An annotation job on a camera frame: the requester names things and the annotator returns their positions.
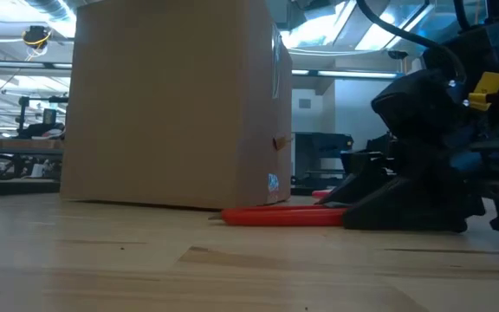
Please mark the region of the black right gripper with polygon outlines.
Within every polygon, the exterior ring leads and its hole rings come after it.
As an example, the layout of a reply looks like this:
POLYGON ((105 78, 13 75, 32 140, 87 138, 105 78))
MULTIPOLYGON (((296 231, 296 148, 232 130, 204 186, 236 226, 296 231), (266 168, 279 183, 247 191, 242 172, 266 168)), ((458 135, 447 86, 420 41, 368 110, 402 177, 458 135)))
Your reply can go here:
POLYGON ((466 108, 466 120, 443 145, 400 140, 398 177, 342 215, 342 225, 363 231, 454 231, 483 216, 489 186, 499 181, 499 124, 490 112, 466 108))

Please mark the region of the red box cutter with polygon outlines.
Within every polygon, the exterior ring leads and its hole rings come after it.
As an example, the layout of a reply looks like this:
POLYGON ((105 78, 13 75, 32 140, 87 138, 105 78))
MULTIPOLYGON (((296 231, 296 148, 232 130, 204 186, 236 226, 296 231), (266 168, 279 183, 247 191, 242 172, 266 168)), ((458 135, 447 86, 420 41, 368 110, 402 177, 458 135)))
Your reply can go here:
POLYGON ((342 226, 347 207, 325 205, 257 206, 225 209, 209 217, 230 226, 342 226))

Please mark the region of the brown cardboard box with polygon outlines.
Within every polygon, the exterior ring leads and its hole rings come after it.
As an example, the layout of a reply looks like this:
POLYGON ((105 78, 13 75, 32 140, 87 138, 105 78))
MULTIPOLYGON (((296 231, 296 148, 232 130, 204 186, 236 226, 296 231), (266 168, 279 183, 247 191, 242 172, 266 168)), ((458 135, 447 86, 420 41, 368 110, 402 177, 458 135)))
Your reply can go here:
POLYGON ((77 11, 61 195, 229 209, 290 195, 292 61, 272 98, 266 0, 77 11))

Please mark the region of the black background cabinet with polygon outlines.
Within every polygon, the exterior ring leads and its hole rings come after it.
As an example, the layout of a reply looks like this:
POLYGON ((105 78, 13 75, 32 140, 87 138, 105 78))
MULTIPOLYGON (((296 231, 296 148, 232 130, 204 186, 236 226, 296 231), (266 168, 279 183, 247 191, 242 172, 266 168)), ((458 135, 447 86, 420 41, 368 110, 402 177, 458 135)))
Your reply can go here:
POLYGON ((310 196, 336 187, 345 178, 341 155, 351 152, 353 138, 340 133, 293 133, 291 194, 310 196))

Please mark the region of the clear packing tape strip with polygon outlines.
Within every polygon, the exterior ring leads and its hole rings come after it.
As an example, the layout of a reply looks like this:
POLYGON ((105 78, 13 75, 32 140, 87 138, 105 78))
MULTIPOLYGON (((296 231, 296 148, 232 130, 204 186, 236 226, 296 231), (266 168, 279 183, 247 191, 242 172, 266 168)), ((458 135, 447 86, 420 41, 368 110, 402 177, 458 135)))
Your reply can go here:
POLYGON ((272 56, 272 98, 279 97, 280 69, 279 64, 282 54, 282 36, 279 29, 273 23, 271 28, 271 56, 272 56))

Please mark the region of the wooden background workbench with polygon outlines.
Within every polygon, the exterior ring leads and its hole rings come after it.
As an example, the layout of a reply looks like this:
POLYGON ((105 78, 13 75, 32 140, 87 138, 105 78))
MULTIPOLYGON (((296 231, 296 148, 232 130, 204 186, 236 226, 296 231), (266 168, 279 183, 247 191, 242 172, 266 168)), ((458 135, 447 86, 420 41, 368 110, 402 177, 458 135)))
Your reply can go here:
POLYGON ((61 140, 0 139, 0 196, 58 193, 61 140))

